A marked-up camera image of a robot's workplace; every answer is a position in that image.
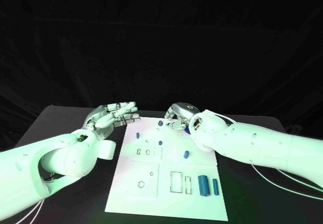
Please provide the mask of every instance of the black backdrop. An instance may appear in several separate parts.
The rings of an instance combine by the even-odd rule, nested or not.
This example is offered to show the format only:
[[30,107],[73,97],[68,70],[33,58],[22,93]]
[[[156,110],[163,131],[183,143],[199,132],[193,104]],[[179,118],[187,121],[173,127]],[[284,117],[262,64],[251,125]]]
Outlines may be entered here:
[[125,101],[274,116],[323,137],[321,10],[310,1],[1,1],[1,149],[46,106]]

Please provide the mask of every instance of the robotic arm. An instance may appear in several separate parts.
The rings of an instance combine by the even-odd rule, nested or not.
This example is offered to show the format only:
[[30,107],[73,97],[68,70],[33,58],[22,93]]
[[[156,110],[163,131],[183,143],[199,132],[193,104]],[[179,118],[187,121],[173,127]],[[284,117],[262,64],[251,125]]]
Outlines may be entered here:
[[[140,115],[131,114],[134,106],[134,102],[99,106],[79,130],[0,153],[0,220],[76,182],[91,172],[96,158],[112,159],[115,143],[104,139],[115,127],[140,121]],[[39,163],[63,177],[43,180]]]
[[226,124],[222,115],[208,110],[200,112],[186,103],[173,104],[164,118],[171,120],[174,115],[179,120],[169,126],[176,130],[189,127],[200,150],[215,150],[239,162],[287,171],[323,187],[323,140],[233,120]]

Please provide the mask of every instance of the table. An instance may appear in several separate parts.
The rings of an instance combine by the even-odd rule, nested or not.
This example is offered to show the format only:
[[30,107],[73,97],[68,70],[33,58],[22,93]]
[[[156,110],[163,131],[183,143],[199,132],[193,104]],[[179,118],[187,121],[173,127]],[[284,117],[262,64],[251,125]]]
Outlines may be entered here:
[[[81,128],[92,108],[49,106],[40,113],[33,125],[24,133],[16,147],[39,140],[71,133]],[[161,118],[164,112],[138,111],[141,117]],[[235,121],[264,126],[284,132],[278,119],[264,116],[226,115]],[[91,173],[72,185],[65,187],[43,202],[34,224],[215,224],[222,221],[156,217],[104,212],[118,155],[122,144],[125,126],[115,128],[108,139],[115,141],[117,148],[111,161],[98,159]],[[239,223],[323,223],[323,202],[300,196],[271,185],[257,174],[251,165],[244,164],[219,154],[218,170],[222,182],[222,193],[229,224]],[[258,167],[265,177],[281,186],[323,197],[319,192],[285,178],[277,170]],[[32,207],[16,214],[0,224],[16,223],[29,213]],[[29,223],[33,215],[23,221]]]

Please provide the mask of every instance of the robotic hand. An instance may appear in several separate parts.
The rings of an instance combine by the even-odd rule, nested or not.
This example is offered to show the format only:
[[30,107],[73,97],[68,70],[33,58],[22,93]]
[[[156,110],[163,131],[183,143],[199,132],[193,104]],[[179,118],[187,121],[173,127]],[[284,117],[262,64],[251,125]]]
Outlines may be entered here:
[[176,130],[189,127],[199,149],[215,150],[239,162],[287,171],[323,187],[323,140],[235,122],[208,110],[200,112],[186,103],[173,104],[164,118],[171,120],[174,115],[179,120],[169,126]]
[[[115,127],[140,121],[140,115],[131,114],[134,106],[134,102],[99,106],[79,130],[0,153],[0,220],[76,182],[96,158],[112,159],[115,143],[104,139]],[[56,174],[49,181],[40,177],[39,162]]]

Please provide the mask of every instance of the circular cutout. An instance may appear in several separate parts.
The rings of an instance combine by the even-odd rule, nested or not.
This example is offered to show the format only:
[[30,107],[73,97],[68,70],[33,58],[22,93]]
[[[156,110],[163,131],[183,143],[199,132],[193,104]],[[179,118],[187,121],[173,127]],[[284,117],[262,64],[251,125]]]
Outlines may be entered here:
[[138,182],[138,187],[143,188],[143,186],[144,186],[144,182],[140,181],[140,182]]

